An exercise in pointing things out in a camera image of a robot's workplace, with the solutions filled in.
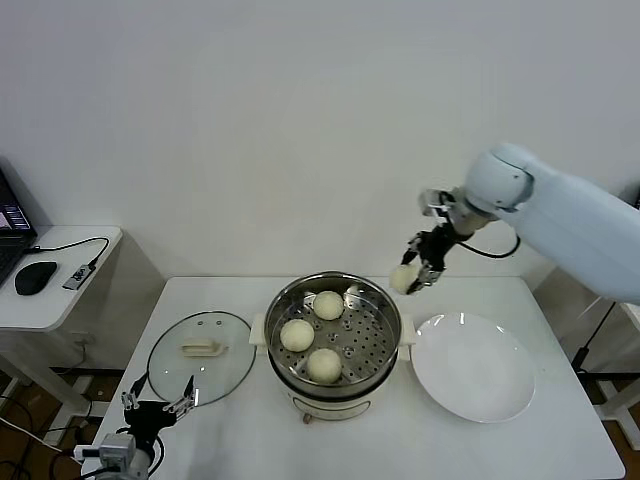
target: laptop screen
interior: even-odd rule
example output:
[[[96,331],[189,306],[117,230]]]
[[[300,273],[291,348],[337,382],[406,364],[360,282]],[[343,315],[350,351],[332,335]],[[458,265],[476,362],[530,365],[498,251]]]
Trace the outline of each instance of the laptop screen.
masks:
[[[18,199],[9,188],[7,179],[0,172],[0,234],[28,232],[29,220],[22,211]]]

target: steamed bun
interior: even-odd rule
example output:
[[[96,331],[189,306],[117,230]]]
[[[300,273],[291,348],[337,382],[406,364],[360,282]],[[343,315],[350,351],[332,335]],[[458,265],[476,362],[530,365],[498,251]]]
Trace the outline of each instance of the steamed bun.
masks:
[[[311,354],[307,362],[309,377],[317,383],[329,384],[340,378],[342,363],[333,350],[321,348]]]
[[[323,320],[335,320],[343,310],[344,300],[336,292],[320,292],[313,300],[313,312]]]
[[[315,332],[304,320],[290,320],[280,330],[282,346],[290,352],[304,352],[313,343]]]
[[[420,267],[417,265],[398,265],[389,275],[389,285],[402,295],[407,294],[411,284],[418,278]]]

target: laptop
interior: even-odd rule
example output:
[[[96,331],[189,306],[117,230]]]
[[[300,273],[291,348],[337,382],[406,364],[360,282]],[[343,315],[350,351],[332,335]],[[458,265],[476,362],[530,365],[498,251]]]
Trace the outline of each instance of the laptop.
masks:
[[[35,242],[38,234],[0,171],[0,285]]]

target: white robotic arm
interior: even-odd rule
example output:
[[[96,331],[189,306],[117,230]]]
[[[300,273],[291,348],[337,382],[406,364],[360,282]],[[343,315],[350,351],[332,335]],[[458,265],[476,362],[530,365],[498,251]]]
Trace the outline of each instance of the white robotic arm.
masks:
[[[640,212],[522,147],[504,144],[481,154],[463,188],[427,191],[420,202],[423,213],[446,222],[410,243],[402,263],[419,254],[423,268],[409,293],[437,280],[452,246],[500,219],[598,295],[640,304]]]

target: robotic arm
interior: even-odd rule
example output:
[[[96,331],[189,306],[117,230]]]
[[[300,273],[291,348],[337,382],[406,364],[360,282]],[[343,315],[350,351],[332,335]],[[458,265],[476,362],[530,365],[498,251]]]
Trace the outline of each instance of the robotic arm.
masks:
[[[138,401],[147,381],[145,373],[136,380],[129,393],[121,395],[124,419],[128,427],[116,433],[109,433],[98,448],[78,445],[74,450],[76,460],[99,458],[102,468],[93,472],[96,480],[146,480],[160,465],[164,456],[150,470],[155,457],[153,444],[159,439],[163,428],[173,427],[182,417],[198,404],[198,389],[194,387],[193,376],[187,383],[184,394],[173,403]]]
[[[402,264],[422,268],[407,293],[438,280],[444,257],[487,223],[519,237],[598,295],[640,304],[640,212],[593,184],[560,173],[516,145],[481,154],[465,186],[426,190],[419,204],[439,225],[410,242]]]

